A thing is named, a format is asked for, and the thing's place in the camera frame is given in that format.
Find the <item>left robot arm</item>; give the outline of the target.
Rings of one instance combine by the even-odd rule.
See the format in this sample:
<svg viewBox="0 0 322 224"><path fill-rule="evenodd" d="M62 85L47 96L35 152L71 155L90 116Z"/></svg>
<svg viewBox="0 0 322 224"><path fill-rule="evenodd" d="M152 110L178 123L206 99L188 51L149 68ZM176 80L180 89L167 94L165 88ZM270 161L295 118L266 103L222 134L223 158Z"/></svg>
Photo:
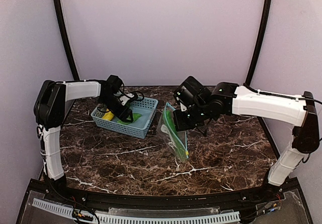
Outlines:
<svg viewBox="0 0 322 224"><path fill-rule="evenodd" d="M134 120L128 102L135 95L122 93L117 96L123 83L118 76L110 75L107 80L60 81L45 80L34 106L37 134L41 141L44 173L48 179L57 181L64 177L60 154L60 130L65 118L65 104L82 98L96 98L107 110L123 122Z"/></svg>

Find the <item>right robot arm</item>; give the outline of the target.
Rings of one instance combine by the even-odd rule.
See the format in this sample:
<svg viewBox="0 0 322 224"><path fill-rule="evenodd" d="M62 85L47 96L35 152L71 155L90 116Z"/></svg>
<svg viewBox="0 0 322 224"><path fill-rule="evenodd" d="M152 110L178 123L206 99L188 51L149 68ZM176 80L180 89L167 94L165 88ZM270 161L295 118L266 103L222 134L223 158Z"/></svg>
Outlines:
<svg viewBox="0 0 322 224"><path fill-rule="evenodd" d="M268 172L267 182L281 186L305 157L320 145L318 116L311 92L285 95L256 90L247 84L220 82L211 91L193 76L174 91L180 105L174 111L176 131L203 126L222 115L255 116L291 124L292 141Z"/></svg>

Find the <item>clear zip top bag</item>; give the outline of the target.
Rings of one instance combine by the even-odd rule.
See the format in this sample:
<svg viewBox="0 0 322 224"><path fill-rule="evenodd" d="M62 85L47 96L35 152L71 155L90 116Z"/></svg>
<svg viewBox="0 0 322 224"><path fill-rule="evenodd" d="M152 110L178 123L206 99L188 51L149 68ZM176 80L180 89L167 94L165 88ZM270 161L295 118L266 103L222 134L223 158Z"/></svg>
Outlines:
<svg viewBox="0 0 322 224"><path fill-rule="evenodd" d="M157 132L174 156L180 162L185 163L189 158L187 133L185 131L177 132L174 111L175 108L166 102L158 121Z"/></svg>

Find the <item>long green toy cucumber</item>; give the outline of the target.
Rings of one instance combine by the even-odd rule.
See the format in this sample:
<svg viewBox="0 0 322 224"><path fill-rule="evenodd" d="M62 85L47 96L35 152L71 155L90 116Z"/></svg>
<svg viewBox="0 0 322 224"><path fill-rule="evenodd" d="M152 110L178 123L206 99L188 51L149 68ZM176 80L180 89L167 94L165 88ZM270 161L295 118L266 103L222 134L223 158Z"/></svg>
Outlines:
<svg viewBox="0 0 322 224"><path fill-rule="evenodd" d="M185 152L187 148L187 135L186 132L177 132L173 120L173 112L171 110L163 111L163 124L161 125L161 131L166 133L170 140L168 145L174 151L175 156L181 161L186 162L187 158Z"/></svg>

